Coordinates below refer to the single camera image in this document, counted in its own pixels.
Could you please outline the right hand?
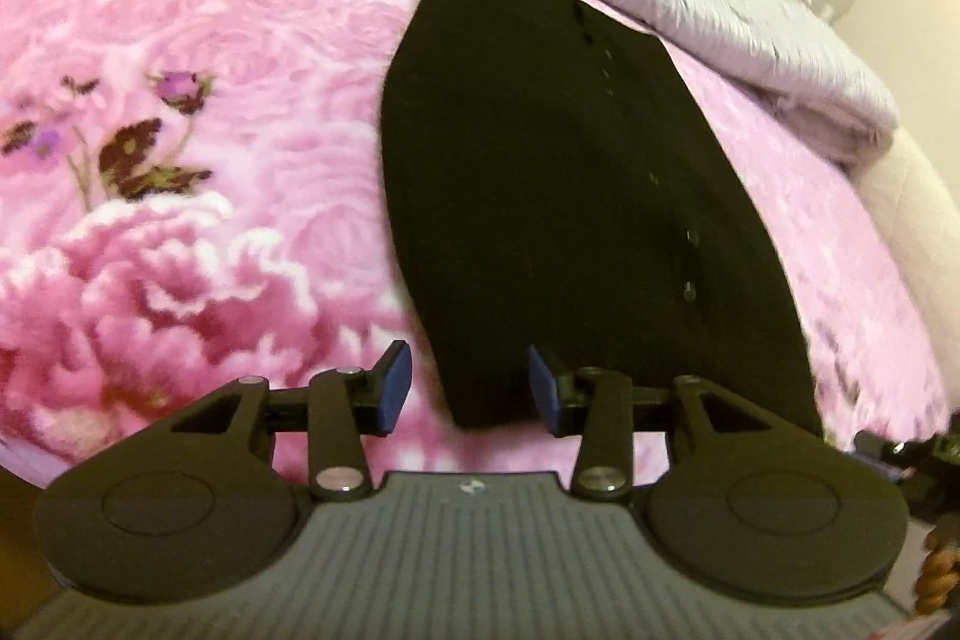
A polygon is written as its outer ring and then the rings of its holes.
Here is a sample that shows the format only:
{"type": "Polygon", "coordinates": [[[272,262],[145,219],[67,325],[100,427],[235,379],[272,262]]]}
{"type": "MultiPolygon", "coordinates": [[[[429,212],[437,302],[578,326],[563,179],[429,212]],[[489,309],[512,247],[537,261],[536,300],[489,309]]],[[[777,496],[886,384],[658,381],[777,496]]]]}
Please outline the right hand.
{"type": "Polygon", "coordinates": [[[958,588],[958,515],[941,516],[924,537],[923,564],[913,585],[913,612],[931,615],[944,609],[958,588]]]}

